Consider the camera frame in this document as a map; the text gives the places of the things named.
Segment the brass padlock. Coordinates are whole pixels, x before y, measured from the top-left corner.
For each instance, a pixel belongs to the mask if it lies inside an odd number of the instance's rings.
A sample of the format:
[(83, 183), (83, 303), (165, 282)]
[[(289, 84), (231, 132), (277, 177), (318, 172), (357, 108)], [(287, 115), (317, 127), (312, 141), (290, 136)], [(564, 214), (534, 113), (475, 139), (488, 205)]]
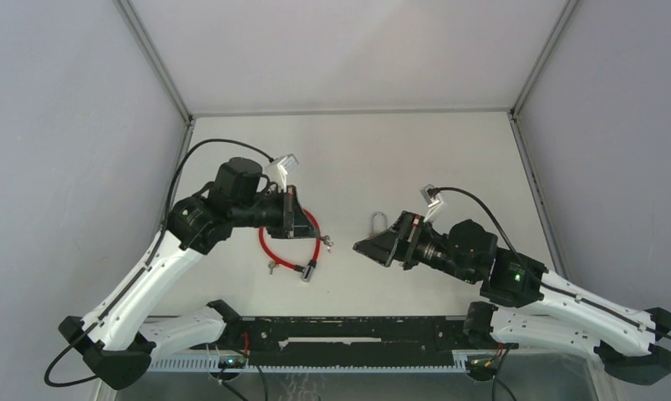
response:
[(372, 236), (385, 231), (388, 226), (388, 218), (381, 211), (375, 211), (370, 220), (370, 234)]

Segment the padlock keys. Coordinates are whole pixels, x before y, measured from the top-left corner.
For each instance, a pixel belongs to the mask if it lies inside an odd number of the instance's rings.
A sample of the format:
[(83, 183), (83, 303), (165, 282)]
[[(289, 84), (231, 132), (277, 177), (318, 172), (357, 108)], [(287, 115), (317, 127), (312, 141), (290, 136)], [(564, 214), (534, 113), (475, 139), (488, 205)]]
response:
[(333, 241), (331, 240), (329, 235), (323, 235), (318, 238), (322, 244), (325, 246), (326, 250), (328, 253), (332, 251), (333, 247)]

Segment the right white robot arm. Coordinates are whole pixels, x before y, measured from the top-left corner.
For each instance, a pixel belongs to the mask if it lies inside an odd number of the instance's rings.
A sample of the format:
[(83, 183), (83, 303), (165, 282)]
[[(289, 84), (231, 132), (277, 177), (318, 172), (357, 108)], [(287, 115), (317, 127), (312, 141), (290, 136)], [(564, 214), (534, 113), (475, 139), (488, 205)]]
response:
[(388, 229), (353, 249), (381, 266), (419, 264), (480, 288), (463, 325), (473, 347), (515, 344), (598, 361), (621, 381), (652, 385), (671, 373), (661, 345), (671, 313), (632, 309), (582, 289), (528, 256), (498, 246), (496, 235), (466, 220), (441, 234), (423, 216), (403, 212)]

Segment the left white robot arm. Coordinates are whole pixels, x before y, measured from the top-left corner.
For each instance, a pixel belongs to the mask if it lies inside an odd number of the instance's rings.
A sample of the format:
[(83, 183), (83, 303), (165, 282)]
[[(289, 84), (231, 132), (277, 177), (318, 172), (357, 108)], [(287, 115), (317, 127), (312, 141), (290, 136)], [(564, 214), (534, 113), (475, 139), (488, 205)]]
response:
[(158, 301), (190, 268), (236, 228), (264, 229), (275, 239), (317, 238), (297, 189), (287, 182), (297, 158), (267, 166), (233, 157), (216, 178), (169, 206), (164, 226), (120, 284), (83, 317), (66, 317), (58, 330), (95, 377), (114, 390), (129, 387), (160, 359), (203, 343), (236, 346), (241, 324), (210, 302), (192, 314), (147, 323)]

